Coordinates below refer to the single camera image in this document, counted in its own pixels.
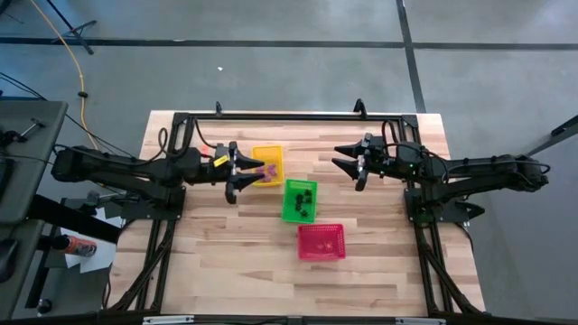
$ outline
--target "plastic basket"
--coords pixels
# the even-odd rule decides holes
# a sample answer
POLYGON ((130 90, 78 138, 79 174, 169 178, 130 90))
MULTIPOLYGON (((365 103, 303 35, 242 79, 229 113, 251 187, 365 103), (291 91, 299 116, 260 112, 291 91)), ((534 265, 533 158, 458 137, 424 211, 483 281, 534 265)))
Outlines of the plastic basket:
POLYGON ((313 223, 317 211, 317 182, 287 180, 281 219, 286 222, 313 223))
POLYGON ((300 260, 345 258, 343 225, 303 225, 298 227, 297 236, 300 260))
POLYGON ((254 146, 251 151, 253 159, 265 162, 265 166, 255 169, 262 172, 265 178, 253 183, 255 186, 277 186, 283 183, 283 147, 281 145, 254 146))

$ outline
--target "green basket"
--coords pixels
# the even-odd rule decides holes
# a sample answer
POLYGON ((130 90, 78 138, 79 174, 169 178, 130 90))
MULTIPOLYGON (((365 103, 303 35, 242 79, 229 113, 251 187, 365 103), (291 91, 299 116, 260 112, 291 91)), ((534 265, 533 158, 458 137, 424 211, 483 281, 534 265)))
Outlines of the green basket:
POLYGON ((286 180, 285 194, 283 196, 283 212, 281 219, 285 222, 299 222, 311 224, 315 221, 315 212, 317 210, 317 181, 300 181, 286 180), (311 203, 306 203, 307 195, 305 192, 311 192, 311 203), (296 209, 297 196, 303 196, 301 210, 296 209), (307 212, 307 216, 302 216, 302 211, 307 212))

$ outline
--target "black floor stripe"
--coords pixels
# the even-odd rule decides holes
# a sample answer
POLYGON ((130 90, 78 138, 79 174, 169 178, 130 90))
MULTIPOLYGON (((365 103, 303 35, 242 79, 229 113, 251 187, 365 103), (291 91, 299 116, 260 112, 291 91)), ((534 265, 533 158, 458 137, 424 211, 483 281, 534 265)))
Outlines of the black floor stripe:
MULTIPOLYGON (((405 42, 371 41, 201 41, 201 40, 140 40, 85 38, 92 46, 151 46, 151 47, 297 47, 403 49, 405 42)), ((0 37, 0 44, 60 45, 52 38, 0 37)), ((67 39, 70 45, 80 45, 67 39)), ((578 43, 487 43, 487 42, 411 42, 415 50, 479 50, 479 51, 578 51, 578 43)))
POLYGON ((414 42, 419 50, 578 51, 578 43, 414 42))
POLYGON ((417 73, 417 63, 415 62, 412 35, 409 32, 406 7, 404 5, 404 0, 396 0, 396 3, 397 13, 399 14, 399 23, 401 25, 401 33, 404 38, 404 44, 406 45, 407 68, 409 70, 409 81, 412 84, 412 91, 414 93, 415 111, 417 113, 425 113, 424 93, 422 92, 422 85, 419 82, 419 74, 417 73))
MULTIPOLYGON (((200 40, 136 40, 85 38, 90 46, 151 46, 151 47, 264 47, 264 48, 353 48, 403 49, 403 42, 356 41, 200 41, 200 40)), ((52 45, 51 38, 0 37, 4 44, 52 45)), ((76 39, 67 39, 70 45, 80 45, 76 39)))

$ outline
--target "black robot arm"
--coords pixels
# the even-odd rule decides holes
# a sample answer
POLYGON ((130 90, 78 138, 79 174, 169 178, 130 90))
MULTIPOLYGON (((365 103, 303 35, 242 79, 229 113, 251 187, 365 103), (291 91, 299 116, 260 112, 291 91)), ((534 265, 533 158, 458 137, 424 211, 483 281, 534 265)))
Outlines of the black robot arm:
MULTIPOLYGON (((533 192, 548 183, 545 174, 549 167, 524 155, 445 160, 420 144, 386 144, 382 136, 372 134, 365 134, 356 144, 337 146, 335 151, 355 158, 333 158, 332 161, 351 179, 357 180, 355 189, 358 191, 365 188, 371 173, 380 178, 387 176, 418 183, 419 189, 409 190, 406 194, 406 200, 410 201, 408 208, 414 209, 415 214, 433 209, 439 216, 444 204, 453 200, 463 201, 463 197, 471 194, 501 189, 533 192)), ((482 208, 475 208, 478 209, 469 213, 469 218, 483 213, 482 208)))
POLYGON ((196 123, 187 122, 182 149, 167 153, 164 145, 159 144, 166 153, 161 159, 139 160, 83 146, 60 145, 64 149, 57 152, 52 176, 57 181, 94 181, 126 190, 153 208, 167 208, 176 200, 182 201, 184 182, 190 185, 225 182, 227 202, 236 203, 238 190, 264 177, 262 173, 243 174, 237 168, 253 169, 264 163, 244 156, 236 142, 230 142, 228 147, 214 146, 214 157, 201 154, 197 148, 189 147, 196 123))

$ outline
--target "pink basket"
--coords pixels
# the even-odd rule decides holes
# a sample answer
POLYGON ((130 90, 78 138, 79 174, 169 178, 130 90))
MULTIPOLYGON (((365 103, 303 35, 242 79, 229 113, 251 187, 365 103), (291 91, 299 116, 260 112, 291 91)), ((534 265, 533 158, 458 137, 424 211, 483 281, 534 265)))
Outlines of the pink basket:
POLYGON ((302 225, 297 228, 297 239, 301 260, 345 258, 343 225, 302 225))

